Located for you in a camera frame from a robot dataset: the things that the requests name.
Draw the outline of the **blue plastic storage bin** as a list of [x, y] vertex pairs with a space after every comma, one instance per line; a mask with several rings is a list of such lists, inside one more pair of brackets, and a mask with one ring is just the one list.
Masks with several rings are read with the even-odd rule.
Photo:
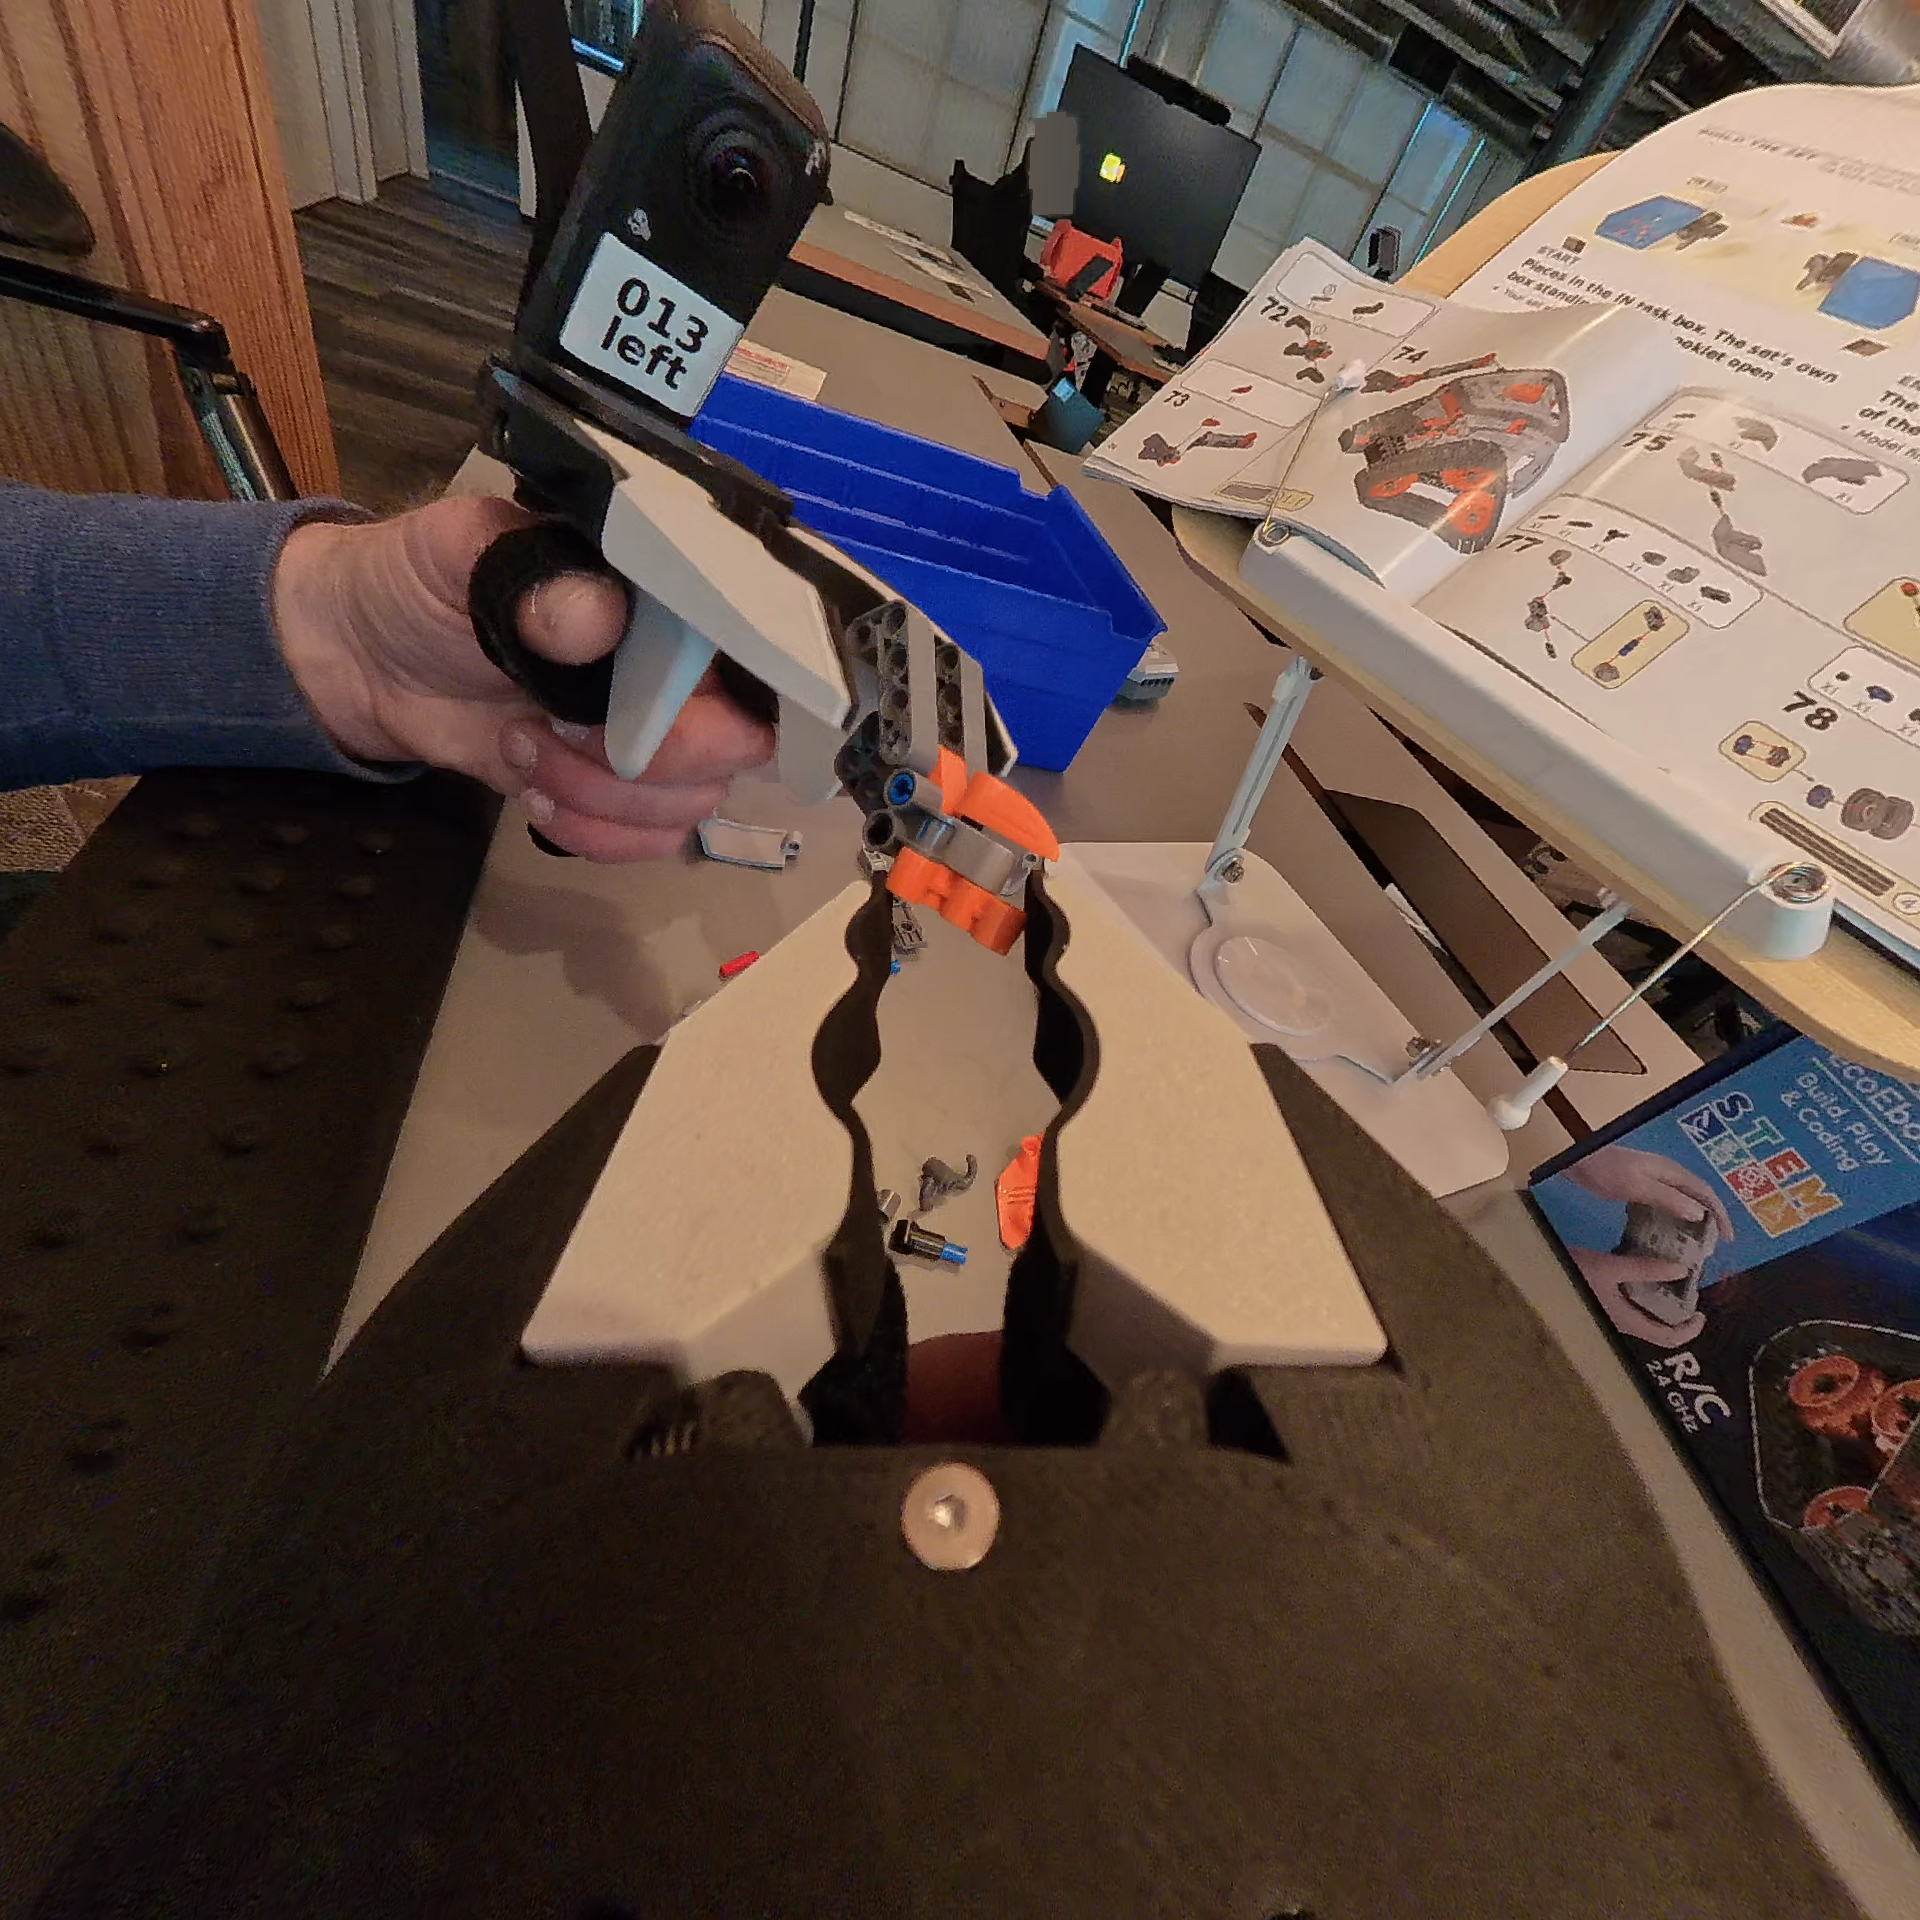
[[1163, 633], [1079, 501], [1015, 469], [734, 374], [691, 436], [787, 492], [798, 521], [961, 641], [1023, 767], [1073, 765]]

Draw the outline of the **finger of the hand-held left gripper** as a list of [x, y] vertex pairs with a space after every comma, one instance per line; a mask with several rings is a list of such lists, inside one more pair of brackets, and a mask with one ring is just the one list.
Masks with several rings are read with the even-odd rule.
[[598, 542], [630, 585], [603, 727], [611, 769], [645, 775], [709, 664], [731, 660], [778, 700], [778, 767], [791, 795], [827, 801], [857, 705], [845, 624], [683, 470], [623, 443], [602, 452], [615, 481]]

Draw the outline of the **toy vehicle product box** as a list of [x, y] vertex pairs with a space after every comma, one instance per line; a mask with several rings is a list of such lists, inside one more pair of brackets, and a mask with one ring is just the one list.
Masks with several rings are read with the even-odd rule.
[[1526, 1195], [1916, 1808], [1916, 1083], [1774, 1027]]

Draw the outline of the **black office chair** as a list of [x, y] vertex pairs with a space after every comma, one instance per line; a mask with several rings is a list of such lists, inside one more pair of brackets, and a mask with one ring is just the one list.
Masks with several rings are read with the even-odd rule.
[[1023, 151], [1020, 164], [987, 183], [962, 160], [951, 164], [951, 252], [961, 254], [1009, 301], [1020, 300], [1028, 265], [1027, 235], [1035, 217], [1034, 183]]

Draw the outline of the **black dimpled foam mat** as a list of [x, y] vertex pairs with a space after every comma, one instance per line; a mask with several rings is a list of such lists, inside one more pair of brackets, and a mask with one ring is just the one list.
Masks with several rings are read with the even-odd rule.
[[319, 1379], [497, 814], [452, 775], [148, 775], [5, 941], [5, 1915]]

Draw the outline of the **black monitor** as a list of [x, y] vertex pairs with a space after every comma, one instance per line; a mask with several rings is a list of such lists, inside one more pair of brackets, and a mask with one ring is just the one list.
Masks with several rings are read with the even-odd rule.
[[1073, 223], [1119, 245], [1118, 310], [1141, 318], [1166, 281], [1199, 288], [1214, 270], [1260, 144], [1197, 89], [1151, 84], [1142, 62], [1073, 51], [1059, 108], [1077, 124]]

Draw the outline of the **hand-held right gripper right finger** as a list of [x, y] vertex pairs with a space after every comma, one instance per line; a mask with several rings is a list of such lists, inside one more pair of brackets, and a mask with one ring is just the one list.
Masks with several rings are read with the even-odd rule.
[[1263, 1070], [1083, 871], [1028, 884], [1035, 1068], [1059, 1100], [1003, 1360], [1093, 1376], [1369, 1365], [1375, 1318]]

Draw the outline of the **person's right hand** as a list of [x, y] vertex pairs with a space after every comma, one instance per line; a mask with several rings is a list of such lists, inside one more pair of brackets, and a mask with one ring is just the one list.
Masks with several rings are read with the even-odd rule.
[[1002, 1413], [999, 1331], [934, 1335], [907, 1349], [901, 1437], [910, 1447], [1013, 1440]]

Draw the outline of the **person's left forearm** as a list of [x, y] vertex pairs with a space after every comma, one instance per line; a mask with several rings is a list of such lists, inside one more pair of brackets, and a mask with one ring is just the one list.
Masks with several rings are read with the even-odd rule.
[[308, 708], [273, 624], [290, 502], [2, 485], [2, 785], [239, 765], [367, 777]]

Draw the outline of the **white book stand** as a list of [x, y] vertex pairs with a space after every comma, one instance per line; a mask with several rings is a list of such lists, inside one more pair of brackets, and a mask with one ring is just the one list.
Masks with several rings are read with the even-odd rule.
[[1558, 1107], [1502, 1134], [1537, 1045], [1628, 993], [1626, 932], [1577, 928], [1357, 693], [1308, 678], [1237, 599], [1245, 526], [1163, 532], [1095, 507], [1142, 565], [1181, 673], [1159, 717], [1103, 719], [1073, 775], [1122, 775], [1126, 823], [1068, 845], [1172, 968], [1283, 1045], [1431, 1195], [1514, 1184], [1691, 1071], [1643, 1000], [1570, 1053]]

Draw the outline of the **wooden pillar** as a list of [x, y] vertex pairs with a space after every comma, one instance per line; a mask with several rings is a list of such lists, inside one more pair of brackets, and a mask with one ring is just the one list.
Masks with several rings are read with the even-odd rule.
[[[220, 319], [298, 488], [339, 494], [257, 7], [5, 1], [2, 116], [91, 222], [77, 272]], [[9, 477], [227, 494], [172, 357], [135, 334], [6, 300], [2, 414]]]

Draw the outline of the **instruction booklet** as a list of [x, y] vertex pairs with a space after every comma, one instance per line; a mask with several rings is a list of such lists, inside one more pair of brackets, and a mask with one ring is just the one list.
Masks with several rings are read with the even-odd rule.
[[1916, 951], [1916, 469], [1683, 357], [1300, 243], [1087, 470], [1327, 551]]

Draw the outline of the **large printed instruction sheet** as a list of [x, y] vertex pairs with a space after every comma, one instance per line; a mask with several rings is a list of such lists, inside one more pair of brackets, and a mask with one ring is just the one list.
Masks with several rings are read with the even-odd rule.
[[1459, 285], [1482, 308], [1611, 301], [1898, 472], [1918, 467], [1918, 84], [1757, 87], [1542, 209]]

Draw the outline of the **orange grey brick assembly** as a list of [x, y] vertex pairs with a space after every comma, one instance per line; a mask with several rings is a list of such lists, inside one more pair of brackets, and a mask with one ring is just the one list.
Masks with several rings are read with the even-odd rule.
[[980, 664], [917, 608], [883, 600], [847, 625], [853, 728], [835, 773], [886, 855], [886, 889], [1009, 952], [1027, 884], [1061, 852], [1037, 807], [1009, 783], [1013, 739]]

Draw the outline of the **person's left hand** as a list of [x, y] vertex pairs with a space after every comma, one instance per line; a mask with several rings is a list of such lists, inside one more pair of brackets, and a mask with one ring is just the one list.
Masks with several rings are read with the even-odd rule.
[[597, 728], [555, 727], [482, 656], [468, 619], [474, 565], [529, 521], [502, 496], [450, 496], [393, 518], [300, 526], [273, 576], [282, 656], [348, 757], [474, 777], [579, 856], [667, 856], [734, 777], [774, 755], [774, 734], [716, 677], [635, 782], [609, 767]]

